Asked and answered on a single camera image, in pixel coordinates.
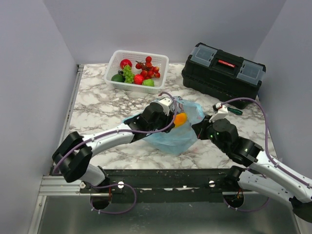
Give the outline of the light blue plastic bag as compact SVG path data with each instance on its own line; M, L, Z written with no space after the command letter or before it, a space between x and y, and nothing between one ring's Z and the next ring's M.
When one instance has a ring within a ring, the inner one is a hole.
M175 117L179 113L187 114L188 120L185 124L178 128L174 127L168 133L161 132L161 118L165 114L162 106L157 103L159 98L151 102L143 112L126 118L123 123L129 125L132 130L142 131L135 133L133 141L142 139L164 153L179 155L197 141L192 125L201 122L205 114L202 107L195 102L185 100L180 96L165 98L174 101L175 109L170 113L174 113Z

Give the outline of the red fake peach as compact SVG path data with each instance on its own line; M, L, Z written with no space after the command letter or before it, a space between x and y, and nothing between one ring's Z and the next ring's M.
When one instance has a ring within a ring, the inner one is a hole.
M144 76L142 76L141 74L137 74L134 76L134 84L137 84L137 85L142 85L143 82L144 82L145 78Z

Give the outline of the red fake cherry bunch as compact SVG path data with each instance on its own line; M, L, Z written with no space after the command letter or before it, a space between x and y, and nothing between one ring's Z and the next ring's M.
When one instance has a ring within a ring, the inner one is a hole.
M147 56L145 61L136 60L135 68L141 70L140 74L144 79L160 78L160 68L152 65L151 56Z

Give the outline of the green fake grape bunch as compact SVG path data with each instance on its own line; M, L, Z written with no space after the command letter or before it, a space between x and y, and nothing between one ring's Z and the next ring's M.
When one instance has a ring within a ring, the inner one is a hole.
M125 83L132 84L134 82L134 76L135 74L132 72L132 68L130 65L125 65L122 69L123 71L123 76L125 78Z

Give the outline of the dark green fake lime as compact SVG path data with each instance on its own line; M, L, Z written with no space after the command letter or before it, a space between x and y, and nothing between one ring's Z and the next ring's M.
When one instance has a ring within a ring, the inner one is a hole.
M111 78L111 81L114 81L114 82L124 82L124 80L125 80L125 78L121 74L113 75Z

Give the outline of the red fake apple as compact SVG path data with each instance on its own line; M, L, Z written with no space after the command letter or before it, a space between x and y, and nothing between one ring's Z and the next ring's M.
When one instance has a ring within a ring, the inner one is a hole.
M120 67L121 69L124 69L125 66L130 66L132 68L132 63L129 59L123 59L121 62L120 62Z

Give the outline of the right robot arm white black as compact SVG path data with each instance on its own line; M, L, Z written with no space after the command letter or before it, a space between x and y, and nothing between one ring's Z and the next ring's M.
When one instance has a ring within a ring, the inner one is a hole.
M192 125L200 140L210 140L233 162L235 173L225 177L224 185L230 191L239 187L255 191L292 207L296 216L312 221L312 180L269 157L264 149L252 140L239 136L235 125L227 119L209 122L205 117Z

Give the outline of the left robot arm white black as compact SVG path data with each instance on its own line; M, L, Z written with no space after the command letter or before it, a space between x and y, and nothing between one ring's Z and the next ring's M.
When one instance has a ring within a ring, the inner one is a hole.
M165 98L151 102L141 114L111 130L85 136L70 133L52 156L53 173L61 173L68 183L81 180L91 184L96 192L104 192L108 187L106 174L101 167L90 163L91 158L116 146L169 132L174 127L176 111L176 102Z

